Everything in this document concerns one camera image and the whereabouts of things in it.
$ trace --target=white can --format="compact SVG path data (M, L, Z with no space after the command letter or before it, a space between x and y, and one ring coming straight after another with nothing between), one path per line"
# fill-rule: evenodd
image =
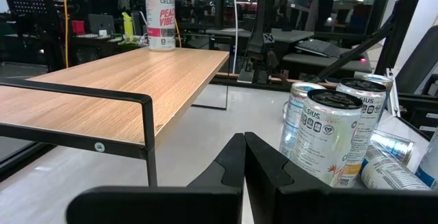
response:
M362 116L351 142L347 165L339 183L340 188L351 188L356 184L363 158L385 104L386 87L368 80L345 78L341 79L336 90L353 95L363 102Z
M438 128L430 140L427 152L424 155L415 175L432 190L438 190Z
M292 84L287 105L283 133L281 134L280 152L287 158L291 158L294 148L298 126L300 125L302 105L310 90L325 90L317 84L299 82Z
M362 182L369 189L430 190L381 145L371 143L363 160Z
M292 162L336 186L361 117L362 101L335 90L310 90L305 99Z
M146 0L149 49L175 49L175 0Z

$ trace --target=black metal leg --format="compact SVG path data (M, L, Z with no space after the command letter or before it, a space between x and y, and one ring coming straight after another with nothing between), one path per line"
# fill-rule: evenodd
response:
M144 155L146 159L146 168L148 171L148 185L158 186L157 179L157 163L155 161L155 150L146 151L144 150Z

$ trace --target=yellow object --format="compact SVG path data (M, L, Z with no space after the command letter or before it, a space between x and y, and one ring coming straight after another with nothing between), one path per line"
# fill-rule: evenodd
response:
M126 39L134 35L134 29L132 27L132 17L130 17L126 12L122 13L123 16L123 27L125 28Z
M67 0L64 0L64 17L65 17L65 28L66 28L66 33L65 33L65 41L66 41L66 68L69 67L69 62L68 62L68 12L67 12Z
M175 27L177 28L179 47L183 47L182 44L181 44L181 35L179 35L179 28L178 28L177 18L175 18Z

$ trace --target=celsius can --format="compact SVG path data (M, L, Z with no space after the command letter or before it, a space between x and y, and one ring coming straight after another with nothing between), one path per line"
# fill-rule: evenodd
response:
M424 155L417 172L415 173L432 190L438 190L438 128L430 140L427 152Z
M369 189L430 190L409 169L401 165L384 147L370 143L363 159L362 182Z
M371 135L380 117L386 97L386 87L368 80L344 78L336 88L337 91L353 95L363 102L362 116L351 141L351 151L348 154L340 188L350 188L355 184Z
M391 93L392 90L392 85L394 84L394 80L388 77L384 77L381 75L375 75L375 74L367 74L364 75L362 77L364 80L368 80L377 84L381 84L384 87L386 87L386 98L385 98L385 103L382 106L382 111L381 111L381 115L379 116L378 120L377 120L377 124L378 122L381 120L382 118L382 114L383 114L383 110L386 108L386 105L388 103L388 98L389 98L389 94Z
M414 144L410 140L375 130L370 142L382 145L382 147L388 150L388 152L405 166L411 159Z
M310 90L304 101L291 161L336 186L361 118L359 98L336 90Z
M283 133L280 141L280 152L287 158L291 158L292 148L295 145L298 126L302 113L302 104L310 90L325 90L324 87L311 83L294 83L290 89L289 102L285 114Z
M175 0L146 0L149 49L175 49Z

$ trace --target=can label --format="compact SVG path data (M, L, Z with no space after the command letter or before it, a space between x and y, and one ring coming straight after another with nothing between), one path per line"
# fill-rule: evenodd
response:
M329 186L341 179L360 114L341 116L310 108L306 99L292 162Z
M438 190L438 149L434 148L438 140L438 134L435 131L430 140L426 154L424 155L415 175L419 177L432 190Z
M361 178L369 189L430 190L409 169L392 158L389 152L385 155L374 145L368 146Z
M292 149L296 142L303 103L304 98L292 93L290 94L280 142L280 152L289 159L292 156Z
M342 179L339 182L340 188L350 188L355 184L355 180L359 171L367 148L370 143L371 136L374 128L380 116L383 105L385 104L385 92L361 92L360 95L356 95L352 89L339 85L338 91L345 92L354 95L363 102L362 115L357 125L355 136L351 142L351 151L348 154L347 165L345 166Z
M175 0L146 0L149 48L175 48Z
M297 133L298 127L294 127L285 122L283 125L283 133L281 134L280 153L289 159L292 158L292 149L296 142Z

